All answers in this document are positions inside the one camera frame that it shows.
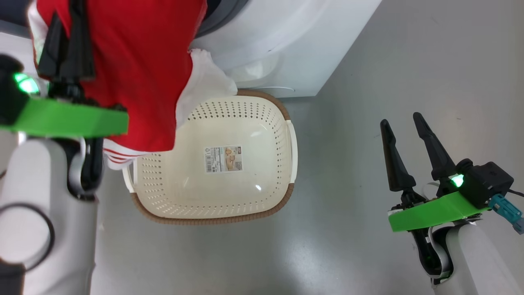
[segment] teal connector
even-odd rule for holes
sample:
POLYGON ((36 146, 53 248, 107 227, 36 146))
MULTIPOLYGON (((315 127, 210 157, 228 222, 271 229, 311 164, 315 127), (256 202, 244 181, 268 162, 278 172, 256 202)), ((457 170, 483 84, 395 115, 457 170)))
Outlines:
POLYGON ((501 194, 494 195, 489 201, 488 207, 509 221, 516 232, 520 235, 524 234, 524 219, 522 218, 522 211, 517 209, 504 196, 501 194))

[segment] floor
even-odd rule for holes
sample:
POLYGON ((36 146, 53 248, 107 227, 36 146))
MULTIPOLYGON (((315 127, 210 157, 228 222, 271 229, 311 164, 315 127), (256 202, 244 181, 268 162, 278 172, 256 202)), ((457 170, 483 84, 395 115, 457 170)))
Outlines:
MULTIPOLYGON (((134 208, 120 173, 108 172, 92 293, 433 294, 411 237, 387 222, 400 195, 388 190, 379 122, 390 121, 418 189, 431 166, 415 111, 455 162, 494 161, 524 191, 523 12, 520 0, 384 0, 319 95, 285 100, 299 173, 271 217, 155 224, 134 208)), ((524 277, 524 238, 484 216, 480 226, 524 277)))

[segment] black cable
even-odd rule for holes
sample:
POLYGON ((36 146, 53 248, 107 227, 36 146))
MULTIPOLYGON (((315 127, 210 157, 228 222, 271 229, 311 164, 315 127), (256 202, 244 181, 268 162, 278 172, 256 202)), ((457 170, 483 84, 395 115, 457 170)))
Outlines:
POLYGON ((40 215, 40 217, 42 217, 42 219, 46 222, 47 227, 49 228, 49 245, 47 246, 47 249, 43 253, 42 257, 40 257, 40 259, 38 259, 34 265, 32 265, 30 267, 27 267, 25 270, 20 271, 20 272, 17 271, 17 272, 12 272, 12 273, 7 273, 7 274, 0 274, 0 278, 12 277, 12 276, 20 276, 20 275, 25 274, 26 272, 29 272, 29 271, 35 269, 36 267, 38 267, 49 256, 49 254, 51 253, 51 250, 53 249, 53 246, 54 246, 55 233, 54 233, 53 223, 51 222, 49 217, 44 212, 42 212, 42 210, 40 210, 40 208, 38 208, 38 207, 36 207, 34 205, 31 205, 31 204, 27 204, 27 203, 11 203, 11 204, 8 204, 8 205, 0 207, 0 214, 5 212, 5 211, 7 211, 8 209, 12 209, 12 208, 29 209, 29 210, 35 212, 36 214, 40 215))
POLYGON ((508 192, 509 192, 509 193, 512 193, 512 194, 514 194, 514 195, 517 195, 517 196, 524 197, 524 194, 523 194, 523 193, 515 192, 513 189, 508 189, 508 192))

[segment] washing machine door opening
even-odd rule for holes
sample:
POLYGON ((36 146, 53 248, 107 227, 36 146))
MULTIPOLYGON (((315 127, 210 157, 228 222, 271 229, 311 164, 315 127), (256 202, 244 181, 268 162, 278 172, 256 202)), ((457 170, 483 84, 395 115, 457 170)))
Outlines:
POLYGON ((208 0, 208 11, 196 38, 210 34, 229 23, 249 0, 208 0))

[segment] barcode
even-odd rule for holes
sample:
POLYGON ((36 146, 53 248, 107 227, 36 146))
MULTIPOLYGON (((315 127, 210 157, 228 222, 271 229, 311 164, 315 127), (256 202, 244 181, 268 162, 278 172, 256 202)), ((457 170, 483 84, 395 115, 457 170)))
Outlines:
POLYGON ((211 156, 210 155, 205 156, 205 171, 207 173, 213 172, 213 169, 211 167, 211 156))

